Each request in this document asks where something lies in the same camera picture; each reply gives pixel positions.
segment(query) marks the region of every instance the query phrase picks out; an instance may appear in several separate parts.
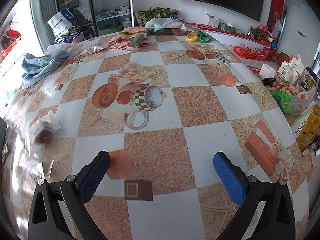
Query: brown bag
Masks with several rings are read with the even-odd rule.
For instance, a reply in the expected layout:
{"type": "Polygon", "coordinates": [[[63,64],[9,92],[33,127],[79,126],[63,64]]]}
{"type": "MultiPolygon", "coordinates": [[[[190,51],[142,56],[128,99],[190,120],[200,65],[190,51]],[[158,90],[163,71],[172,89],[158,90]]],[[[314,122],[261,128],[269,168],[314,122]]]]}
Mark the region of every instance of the brown bag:
{"type": "Polygon", "coordinates": [[[278,54],[278,65],[279,66],[281,66],[282,62],[284,62],[284,61],[289,62],[289,60],[290,60],[290,57],[287,54],[285,54],[283,52],[280,52],[278,54]]]}

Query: cup handle print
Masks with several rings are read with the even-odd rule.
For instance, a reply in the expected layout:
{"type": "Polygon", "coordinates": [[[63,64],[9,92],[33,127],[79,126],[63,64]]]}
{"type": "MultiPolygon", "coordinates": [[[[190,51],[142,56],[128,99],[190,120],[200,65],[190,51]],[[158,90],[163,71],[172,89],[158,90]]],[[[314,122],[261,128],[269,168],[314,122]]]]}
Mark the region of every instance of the cup handle print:
{"type": "Polygon", "coordinates": [[[125,122],[127,123],[127,126],[132,129],[132,130],[141,130],[143,128],[145,128],[149,122],[149,112],[148,111],[141,111],[141,113],[144,115],[144,123],[140,126],[133,126],[133,124],[131,124],[131,117],[135,114],[135,113],[130,113],[130,114],[126,114],[124,119],[125,122]]]}

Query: table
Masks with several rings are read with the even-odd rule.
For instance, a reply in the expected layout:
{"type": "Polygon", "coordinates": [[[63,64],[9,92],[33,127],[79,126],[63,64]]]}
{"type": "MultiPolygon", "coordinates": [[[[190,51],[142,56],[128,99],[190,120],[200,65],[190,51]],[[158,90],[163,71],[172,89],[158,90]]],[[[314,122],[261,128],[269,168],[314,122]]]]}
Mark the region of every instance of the table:
{"type": "MultiPolygon", "coordinates": [[[[300,239],[309,208],[301,154],[280,108],[247,66],[215,39],[201,44],[183,35],[148,35],[150,46],[139,52],[104,49],[75,60],[81,49],[111,37],[68,48],[70,59],[30,89],[20,89],[5,117],[15,129],[7,131],[3,192],[22,239],[37,179],[77,174],[100,150],[109,152],[111,167],[85,208],[109,240],[216,239],[239,208],[213,168],[219,151],[260,181],[287,179],[300,239]],[[41,168],[28,166],[26,133],[50,110],[62,128],[46,143],[41,168]],[[258,164],[260,155],[264,162],[271,156],[251,141],[257,128],[284,152],[289,166],[280,175],[258,164]],[[135,187],[149,201],[139,200],[144,197],[132,192],[135,187]]],[[[275,164],[281,161],[274,158],[275,164]]],[[[262,209],[260,203],[245,237],[262,209]]]]}

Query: pink flower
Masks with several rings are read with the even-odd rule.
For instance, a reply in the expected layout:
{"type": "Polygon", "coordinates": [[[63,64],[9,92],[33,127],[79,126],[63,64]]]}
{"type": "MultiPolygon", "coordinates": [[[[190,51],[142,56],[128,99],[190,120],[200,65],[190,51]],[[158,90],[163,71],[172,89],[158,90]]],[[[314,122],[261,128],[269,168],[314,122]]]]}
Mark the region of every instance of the pink flower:
{"type": "Polygon", "coordinates": [[[118,80],[122,77],[122,74],[111,74],[108,78],[108,83],[117,83],[118,80]]]}

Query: yellow package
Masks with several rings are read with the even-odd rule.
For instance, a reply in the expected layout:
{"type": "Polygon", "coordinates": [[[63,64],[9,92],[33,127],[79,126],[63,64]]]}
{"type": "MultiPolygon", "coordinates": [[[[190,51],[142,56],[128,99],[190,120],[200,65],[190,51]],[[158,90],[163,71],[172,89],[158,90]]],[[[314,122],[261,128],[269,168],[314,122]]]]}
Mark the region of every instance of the yellow package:
{"type": "Polygon", "coordinates": [[[310,113],[306,123],[297,137],[297,143],[302,151],[312,141],[320,125],[320,107],[315,105],[310,113]]]}

